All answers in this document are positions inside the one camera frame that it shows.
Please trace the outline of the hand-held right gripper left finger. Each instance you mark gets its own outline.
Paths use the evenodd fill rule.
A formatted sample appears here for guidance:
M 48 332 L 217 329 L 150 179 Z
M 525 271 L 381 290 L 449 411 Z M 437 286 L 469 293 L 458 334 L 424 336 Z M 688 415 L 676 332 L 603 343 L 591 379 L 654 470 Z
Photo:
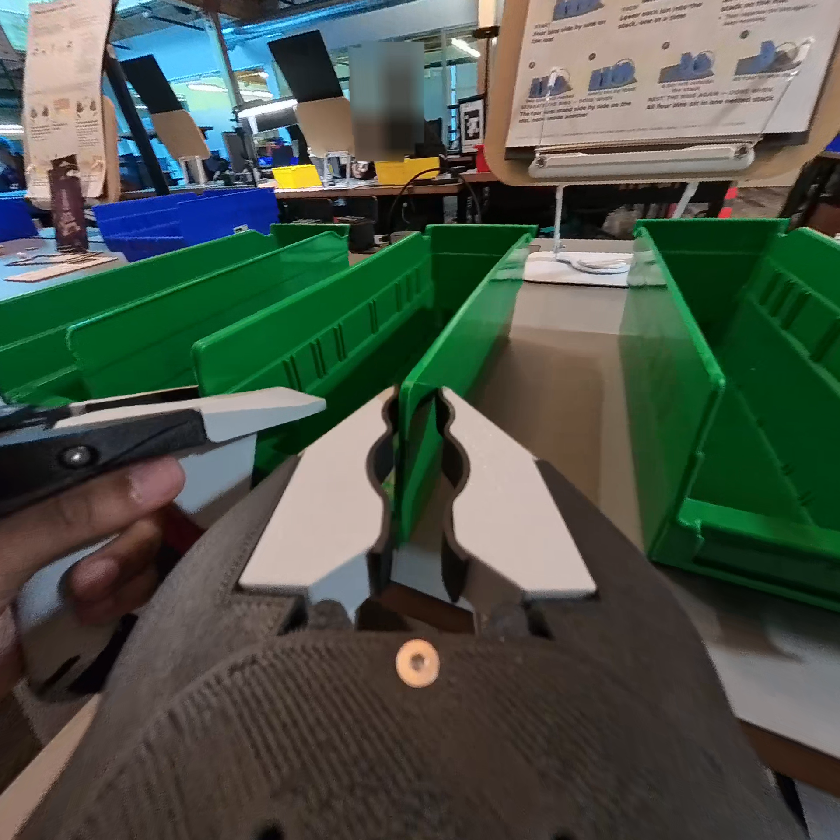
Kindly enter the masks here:
M 372 397 L 297 458 L 238 588 L 338 605 L 352 623 L 391 581 L 396 387 Z

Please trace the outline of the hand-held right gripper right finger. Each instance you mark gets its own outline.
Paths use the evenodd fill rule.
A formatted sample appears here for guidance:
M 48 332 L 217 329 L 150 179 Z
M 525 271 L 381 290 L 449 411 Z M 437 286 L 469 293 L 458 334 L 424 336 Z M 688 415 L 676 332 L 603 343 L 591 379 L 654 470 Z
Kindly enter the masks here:
M 447 387 L 438 389 L 438 433 L 450 489 L 440 550 L 449 600 L 488 616 L 504 604 L 595 596 L 543 462 Z

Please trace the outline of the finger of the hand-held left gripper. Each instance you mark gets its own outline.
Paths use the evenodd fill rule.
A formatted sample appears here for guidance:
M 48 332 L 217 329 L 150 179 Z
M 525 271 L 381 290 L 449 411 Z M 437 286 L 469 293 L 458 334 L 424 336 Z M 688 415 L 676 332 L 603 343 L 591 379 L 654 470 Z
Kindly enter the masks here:
M 323 412 L 325 399 L 285 387 L 272 387 L 255 392 L 241 392 L 176 402 L 117 405 L 112 401 L 88 404 L 81 414 L 60 419 L 59 431 L 76 431 L 118 421 L 160 417 L 176 412 L 193 411 L 200 415 L 205 437 L 214 444 L 257 434 L 265 429 L 295 423 Z
M 185 516 L 223 516 L 251 489 L 257 434 L 178 456 L 185 484 L 174 505 Z

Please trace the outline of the green plastic bin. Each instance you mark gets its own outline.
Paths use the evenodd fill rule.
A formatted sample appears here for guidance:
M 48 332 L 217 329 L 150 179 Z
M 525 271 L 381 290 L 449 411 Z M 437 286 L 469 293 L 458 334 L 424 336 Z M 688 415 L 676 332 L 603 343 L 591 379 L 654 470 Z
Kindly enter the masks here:
M 349 227 L 277 224 L 2 302 L 6 403 L 194 385 L 193 346 L 349 266 Z
M 619 347 L 651 561 L 839 610 L 839 247 L 644 220 Z
M 407 542 L 437 479 L 434 394 L 467 398 L 507 339 L 534 225 L 442 224 L 196 342 L 207 396 L 272 386 L 318 396 L 323 412 L 259 447 L 267 476 L 384 390 L 398 388 L 396 540 Z

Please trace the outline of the person's left hand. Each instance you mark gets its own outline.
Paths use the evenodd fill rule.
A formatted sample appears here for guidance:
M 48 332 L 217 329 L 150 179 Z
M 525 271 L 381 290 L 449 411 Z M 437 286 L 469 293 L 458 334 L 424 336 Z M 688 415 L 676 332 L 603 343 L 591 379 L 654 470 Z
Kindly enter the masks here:
M 21 680 L 12 604 L 36 572 L 94 543 L 66 585 L 83 625 L 116 621 L 150 600 L 159 574 L 163 514 L 186 483 L 173 457 L 144 461 L 69 489 L 1 522 L 1 698 Z

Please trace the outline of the dark brown stand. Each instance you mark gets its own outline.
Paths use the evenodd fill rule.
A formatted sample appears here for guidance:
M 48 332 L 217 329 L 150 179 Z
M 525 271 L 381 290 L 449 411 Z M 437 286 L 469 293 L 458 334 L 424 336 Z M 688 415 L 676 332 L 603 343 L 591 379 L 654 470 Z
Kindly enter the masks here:
M 50 214 L 60 253 L 88 252 L 85 200 L 81 189 L 77 157 L 68 154 L 54 159 L 48 170 Z

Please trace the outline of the blue plastic bin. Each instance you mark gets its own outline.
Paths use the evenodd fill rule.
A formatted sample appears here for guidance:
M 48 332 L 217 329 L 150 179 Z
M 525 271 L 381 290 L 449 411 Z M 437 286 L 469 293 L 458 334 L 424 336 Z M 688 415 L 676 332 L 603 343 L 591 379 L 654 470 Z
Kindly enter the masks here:
M 38 238 L 39 231 L 31 216 L 27 201 L 18 195 L 1 195 L 1 243 L 19 239 Z

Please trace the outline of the white clipboard stand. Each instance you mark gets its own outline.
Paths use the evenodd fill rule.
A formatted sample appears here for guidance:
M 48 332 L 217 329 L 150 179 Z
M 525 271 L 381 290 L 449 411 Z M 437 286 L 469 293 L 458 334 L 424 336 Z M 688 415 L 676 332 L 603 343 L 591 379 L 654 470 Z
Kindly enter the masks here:
M 606 251 L 569 251 L 560 235 L 564 187 L 554 194 L 554 225 L 550 250 L 533 250 L 526 258 L 522 279 L 534 285 L 626 289 L 634 263 L 632 254 Z

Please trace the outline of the black white marker tag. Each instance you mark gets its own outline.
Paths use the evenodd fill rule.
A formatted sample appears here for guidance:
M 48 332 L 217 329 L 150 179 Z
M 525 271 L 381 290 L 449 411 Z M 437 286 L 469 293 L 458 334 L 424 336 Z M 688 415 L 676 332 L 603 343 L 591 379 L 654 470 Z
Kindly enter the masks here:
M 486 97 L 484 94 L 462 98 L 457 103 L 458 140 L 462 154 L 473 154 L 486 141 Z

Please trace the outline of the instruction sheet on clipboard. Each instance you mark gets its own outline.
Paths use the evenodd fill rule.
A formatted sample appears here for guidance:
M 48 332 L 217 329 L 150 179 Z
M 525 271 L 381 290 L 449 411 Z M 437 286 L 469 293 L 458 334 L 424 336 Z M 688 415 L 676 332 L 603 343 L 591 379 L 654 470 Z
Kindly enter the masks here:
M 767 182 L 797 171 L 838 129 L 838 39 L 810 128 L 800 134 L 666 141 L 584 148 L 506 147 L 523 29 L 530 2 L 505 2 L 487 90 L 486 157 L 510 186 L 594 186 L 655 182 Z

